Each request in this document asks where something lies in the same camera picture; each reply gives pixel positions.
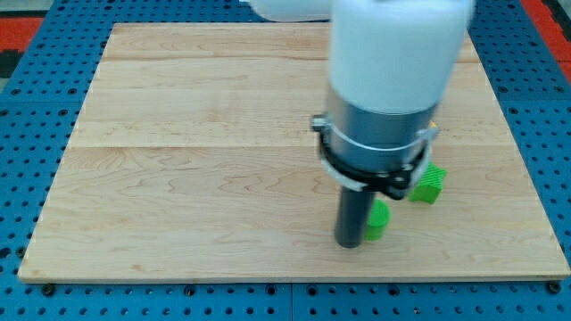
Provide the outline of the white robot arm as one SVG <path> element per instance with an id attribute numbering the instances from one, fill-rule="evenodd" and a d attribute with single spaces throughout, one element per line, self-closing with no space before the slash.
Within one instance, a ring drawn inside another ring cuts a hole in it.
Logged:
<path id="1" fill-rule="evenodd" d="M 472 0 L 249 0 L 275 22 L 329 21 L 327 99 L 311 120 L 324 169 L 342 187 L 335 239 L 358 247 L 381 193 L 400 200 L 429 167 Z"/>

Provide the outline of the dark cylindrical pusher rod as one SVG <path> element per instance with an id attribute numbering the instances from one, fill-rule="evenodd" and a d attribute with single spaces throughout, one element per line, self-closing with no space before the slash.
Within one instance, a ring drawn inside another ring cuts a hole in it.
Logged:
<path id="1" fill-rule="evenodd" d="M 335 222 L 335 240 L 344 248 L 356 248 L 365 237 L 374 192 L 356 192 L 343 187 Z"/>

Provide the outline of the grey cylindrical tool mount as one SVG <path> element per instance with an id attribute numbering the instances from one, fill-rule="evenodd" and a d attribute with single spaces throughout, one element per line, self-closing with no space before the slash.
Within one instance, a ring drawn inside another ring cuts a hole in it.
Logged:
<path id="1" fill-rule="evenodd" d="M 436 109 L 376 111 L 350 103 L 332 87 L 325 111 L 311 120 L 319 157 L 341 195 L 405 198 L 425 174 L 438 133 L 429 127 Z"/>

